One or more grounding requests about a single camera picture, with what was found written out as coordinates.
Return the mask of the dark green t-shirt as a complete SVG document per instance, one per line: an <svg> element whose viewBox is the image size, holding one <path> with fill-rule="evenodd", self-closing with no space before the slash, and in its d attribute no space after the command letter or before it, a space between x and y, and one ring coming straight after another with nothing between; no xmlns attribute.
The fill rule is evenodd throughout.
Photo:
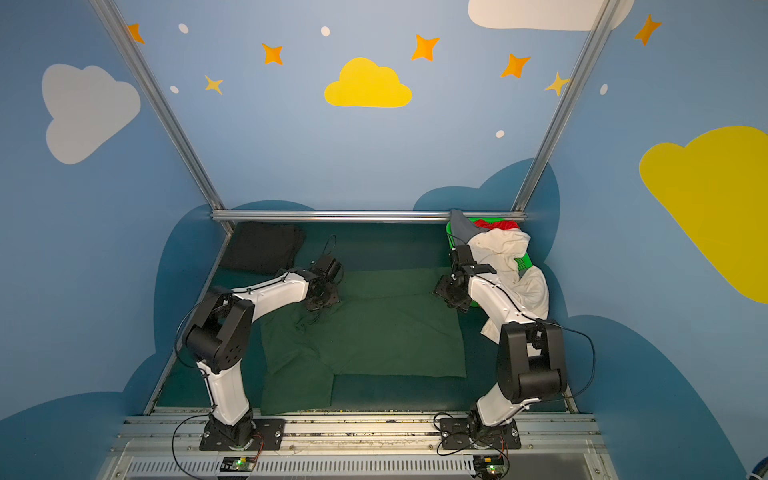
<svg viewBox="0 0 768 480"><path fill-rule="evenodd" d="M338 303L317 312L291 304L260 318L261 412L327 408L338 376L465 377L458 314L434 293L448 271L353 271Z"/></svg>

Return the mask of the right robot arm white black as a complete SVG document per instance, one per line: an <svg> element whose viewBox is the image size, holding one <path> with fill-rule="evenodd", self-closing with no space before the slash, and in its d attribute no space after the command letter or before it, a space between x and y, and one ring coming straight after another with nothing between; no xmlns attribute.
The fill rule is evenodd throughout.
<svg viewBox="0 0 768 480"><path fill-rule="evenodd" d="M435 294L463 312L477 303L496 335L495 384L475 403L479 424L507 425L530 405L566 392L561 326L527 312L494 274L449 273L440 278Z"/></svg>

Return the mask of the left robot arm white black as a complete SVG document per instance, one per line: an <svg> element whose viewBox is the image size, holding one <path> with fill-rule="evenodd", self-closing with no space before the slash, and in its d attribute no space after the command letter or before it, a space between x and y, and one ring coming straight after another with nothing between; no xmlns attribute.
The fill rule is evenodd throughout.
<svg viewBox="0 0 768 480"><path fill-rule="evenodd" d="M337 303L335 280L339 271L338 267L292 269L248 287L216 287L192 310L181 343L205 382L211 401L208 428L222 435L233 448L244 447L254 432L241 371L252 324L291 304L318 311Z"/></svg>

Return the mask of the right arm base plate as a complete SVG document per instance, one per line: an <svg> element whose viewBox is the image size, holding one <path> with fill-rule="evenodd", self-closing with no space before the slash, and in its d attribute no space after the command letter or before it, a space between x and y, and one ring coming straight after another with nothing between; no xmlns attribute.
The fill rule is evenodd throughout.
<svg viewBox="0 0 768 480"><path fill-rule="evenodd" d="M468 417L444 417L438 420L441 436L440 450L516 450L520 449L521 437L515 420L500 426L486 426Z"/></svg>

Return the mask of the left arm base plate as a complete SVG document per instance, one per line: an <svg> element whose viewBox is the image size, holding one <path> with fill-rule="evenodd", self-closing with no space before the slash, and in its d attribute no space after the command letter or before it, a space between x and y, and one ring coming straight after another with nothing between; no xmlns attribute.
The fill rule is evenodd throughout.
<svg viewBox="0 0 768 480"><path fill-rule="evenodd" d="M285 421L279 418L244 417L235 425L225 425L211 417L205 425L200 451L276 451L279 450Z"/></svg>

